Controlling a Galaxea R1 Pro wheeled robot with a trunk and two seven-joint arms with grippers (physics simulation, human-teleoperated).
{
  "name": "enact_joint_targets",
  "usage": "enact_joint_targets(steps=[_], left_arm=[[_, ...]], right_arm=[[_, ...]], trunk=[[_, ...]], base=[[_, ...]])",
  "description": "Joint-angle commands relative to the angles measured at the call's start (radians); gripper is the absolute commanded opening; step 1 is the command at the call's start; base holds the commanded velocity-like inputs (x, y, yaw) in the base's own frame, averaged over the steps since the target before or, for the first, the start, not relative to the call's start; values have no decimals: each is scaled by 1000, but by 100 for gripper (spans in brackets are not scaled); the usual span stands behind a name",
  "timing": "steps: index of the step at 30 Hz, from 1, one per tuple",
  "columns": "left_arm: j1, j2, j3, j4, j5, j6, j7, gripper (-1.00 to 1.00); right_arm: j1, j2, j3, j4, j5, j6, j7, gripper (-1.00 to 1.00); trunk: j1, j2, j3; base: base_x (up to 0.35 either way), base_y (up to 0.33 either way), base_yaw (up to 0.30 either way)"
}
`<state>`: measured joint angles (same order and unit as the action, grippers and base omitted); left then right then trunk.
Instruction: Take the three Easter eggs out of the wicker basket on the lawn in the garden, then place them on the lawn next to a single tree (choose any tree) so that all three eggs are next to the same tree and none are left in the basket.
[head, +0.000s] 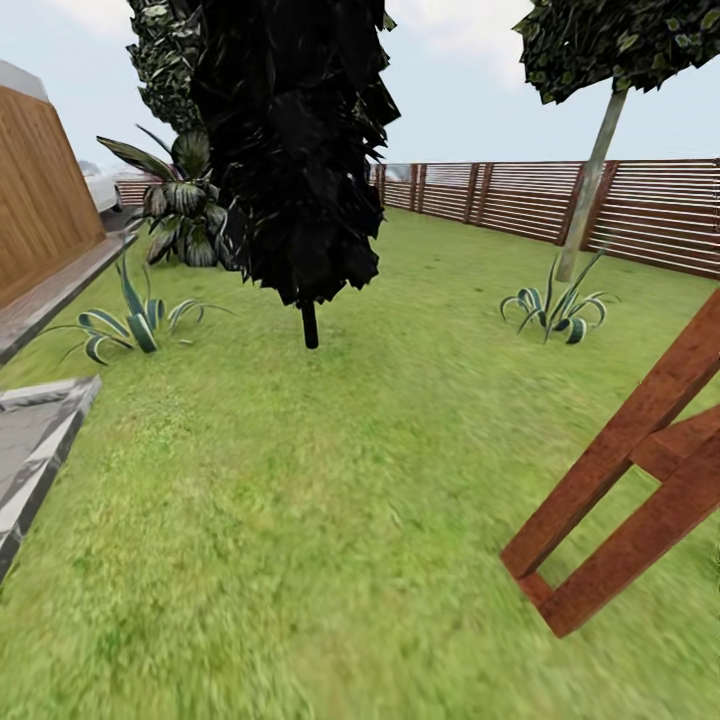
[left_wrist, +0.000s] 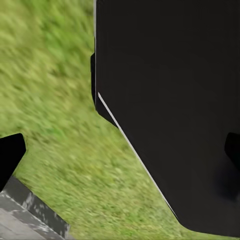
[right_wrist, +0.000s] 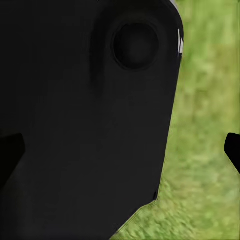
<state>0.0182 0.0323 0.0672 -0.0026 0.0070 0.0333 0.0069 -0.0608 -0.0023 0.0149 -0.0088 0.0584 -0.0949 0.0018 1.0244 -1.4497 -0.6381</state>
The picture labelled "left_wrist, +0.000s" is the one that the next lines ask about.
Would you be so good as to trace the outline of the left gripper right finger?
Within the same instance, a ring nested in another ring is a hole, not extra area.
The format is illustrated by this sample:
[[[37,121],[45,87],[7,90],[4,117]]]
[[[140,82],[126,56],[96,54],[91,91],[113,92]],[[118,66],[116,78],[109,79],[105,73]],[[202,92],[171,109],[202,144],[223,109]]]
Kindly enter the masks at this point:
[[[240,135],[235,133],[228,133],[224,151],[240,173]]]

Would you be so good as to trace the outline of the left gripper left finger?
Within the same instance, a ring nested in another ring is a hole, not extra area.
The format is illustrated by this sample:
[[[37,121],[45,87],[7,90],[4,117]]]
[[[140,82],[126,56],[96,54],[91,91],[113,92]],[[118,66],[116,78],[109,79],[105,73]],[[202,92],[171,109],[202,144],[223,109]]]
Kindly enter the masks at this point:
[[[0,138],[0,193],[26,153],[22,133]]]

